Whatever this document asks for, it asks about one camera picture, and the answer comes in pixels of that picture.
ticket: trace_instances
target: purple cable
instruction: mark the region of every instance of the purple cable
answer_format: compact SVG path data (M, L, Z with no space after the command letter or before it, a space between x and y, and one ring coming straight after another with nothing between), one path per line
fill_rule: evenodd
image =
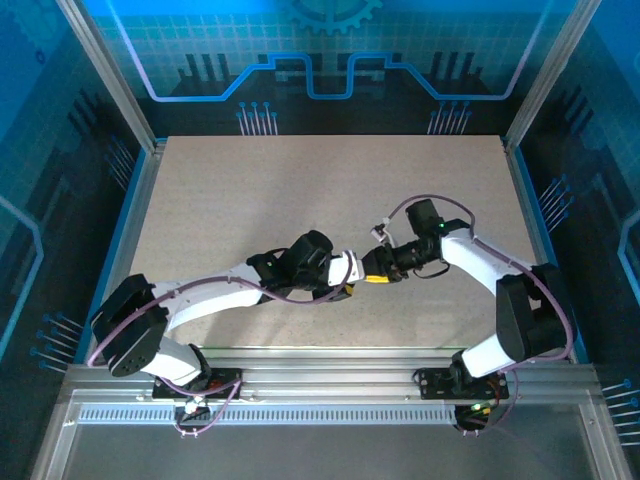
M510 259L509 257L507 257L506 255L500 253L499 251L497 251L493 247L490 247L489 245L484 243L482 240L480 240L478 237L474 237L473 238L473 243L478 245L485 252L489 253L490 255L493 255L494 257L496 257L499 260L502 260L503 262L506 262L509 265L512 265L520 273L523 273L527 277L529 277L531 279L531 281L534 283L534 285L536 287L538 287L538 289L542 292L542 294L545 297L547 297L547 300L549 301L549 303L553 307L553 310L556 312L556 315L558 315L558 318L560 319L560 322L562 322L562 326L564 327L564 331L565 331L565 334L567 336L567 344L565 345L564 350L562 352L560 352L559 354L557 354L557 355L548 355L548 356L539 355L537 357L533 357L533 358L530 358L528 360L524 360L524 361L522 361L520 363L514 363L513 365L509 365L508 367L503 368L501 370L501 372L512 371L514 368L518 368L519 366L524 365L526 363L535 363L535 362L538 362L538 361L540 361L540 362L553 362L553 361L556 361L556 360L563 360L566 357L568 357L571 354L571 350L573 349L573 329L571 328L571 324L569 323L569 319L567 318L567 314L564 312L564 309L562 308L562 306L560 305L560 303L558 302L556 297L549 291L549 289L546 287L546 285L544 283L542 283L542 281L540 281L540 279L538 279L538 277L536 277L533 273L531 273L525 266L523 266L520 263Z
M436 194L414 195L412 197L407 198L402 203L400 203L400 205L398 205L391 212L391 214L389 215L389 220L391 220L398 213L398 211L400 211L400 209L402 207L404 207L405 205L407 205L408 203L413 203L416 200L429 199L429 198L442 200L444 202L447 202L447 203L450 203L452 205L455 205L456 207L458 207L461 210L463 210L467 215L469 215L469 219L470 219L470 222L469 222L469 235L471 237L471 241L473 243L475 243L478 247L480 247L482 250L487 252L489 255L492 255L493 257L497 258L498 260L500 260L502 262L505 262L507 265L512 265L516 270L518 270L519 272L521 272L524 275L526 275L527 277L529 277L531 279L531 281L533 281L534 285L536 287L538 287L538 289L542 292L542 294L547 298L547 300L549 301L549 303L553 307L553 310L556 312L556 315L558 315L558 318L560 319L560 322L562 323L562 326L564 328L564 332L565 332L565 334L567 336L567 343L566 343L566 345L564 347L564 350L561 353L559 353L557 355L549 355L549 356L541 355L541 356L538 356L538 357L529 358L528 360L525 360L523 362L514 363L513 365L509 365L508 367L503 368L501 370L501 372L513 371L514 368L518 368L519 366L521 366L523 364L526 364L526 363L535 363L537 361L540 361L540 362L552 362L552 361L556 361L556 360L563 360L566 357L568 357L571 354L571 350L573 349L573 329L571 328L571 323L569 322L569 319L567 318L567 314L564 312L562 306L560 305L560 303L558 302L556 297L549 291L549 289L546 287L546 285L544 283L542 283L538 279L538 277L536 277L533 273L531 273L526 267L524 267L520 263L516 262L515 260L507 257L503 253L497 251L496 249L494 249L493 247L487 245L482 240L480 240L478 237L476 237L476 234L475 234L475 231L474 231L475 230L475 224L476 224L476 216L474 215L474 213L469 208L467 208L466 206L464 206L462 203L458 202L457 200L454 200L454 199L449 198L449 197L445 197L444 195L436 195Z
M240 385L242 384L241 380L234 380L233 382L227 383L226 385L222 386L222 387L218 387L219 389L225 389L228 388L230 385L233 385L233 389L231 390L231 393L229 394L229 396L227 397L227 400L224 402L224 405L222 405L222 408L218 411L218 413L216 414L216 416L213 418L213 420L211 420L211 422L209 422L207 425L205 425L204 427L195 430L193 432L188 432L187 430L181 429L177 423L175 423L173 425L173 427L179 431L182 435L189 435L191 437L197 437L199 434L206 432L207 430L209 430L211 427L213 427L216 423L218 423L218 421L222 418L222 415L224 415L224 412L227 410L227 407L229 406L229 404L231 403L231 399L233 398L233 396L236 394L236 392L238 391L238 389L240 388Z
M193 282L186 283L186 284L176 288L175 290L171 290L171 291L165 293L164 295L159 296L155 300L150 301L146 305L140 307L138 310L136 310L135 312L130 314L127 318L125 318L116 328L113 329L113 331L111 331L111 333L109 333L109 335L107 335L104 338L104 340L102 342L100 342L98 344L98 346L96 346L96 349L93 351L93 353L89 357L89 360L87 361L87 365L89 365L90 367L93 367L95 361L97 360L98 356L104 351L105 347L107 345L109 345L113 341L114 338L116 338L120 333L122 333L122 331L125 328L127 328L129 325L131 325L131 323L133 321L138 319L145 312L147 312L151 308L155 307L156 305L159 305L160 303L164 302L165 300L167 300L169 298L174 298L176 295L184 293L185 291L187 291L189 289L192 289L192 288L195 288L195 287L199 287L200 285L206 285L208 283L216 283L216 282L238 283L240 285L244 285L245 287L250 287L250 288L253 288L255 290L258 290L258 291L262 292L264 295L266 295L266 296L268 296L270 298L273 298L274 300L280 300L280 301L283 301L283 302L286 302L286 303L292 303L294 305L319 305L321 303L325 303L325 302L331 300L338 293L340 293L340 291L347 285L347 283L349 281L349 277L351 276L351 271L353 269L353 259L351 258L351 255L349 255L349 254L347 254L347 261L348 261L347 273L344 276L344 278L342 279L342 282L340 283L340 285L338 285L336 288L334 288L328 294L326 294L326 295L324 295L324 296L322 296L320 298L316 298L315 300L291 300L291 299L289 299L287 297L284 297L282 295L279 295L277 293L270 292L269 290L266 290L265 288L261 287L260 285L258 285L256 283L253 283L253 282L250 282L249 280L245 280L245 279L240 278L240 277L215 276L215 277L201 278L199 280L194 280Z

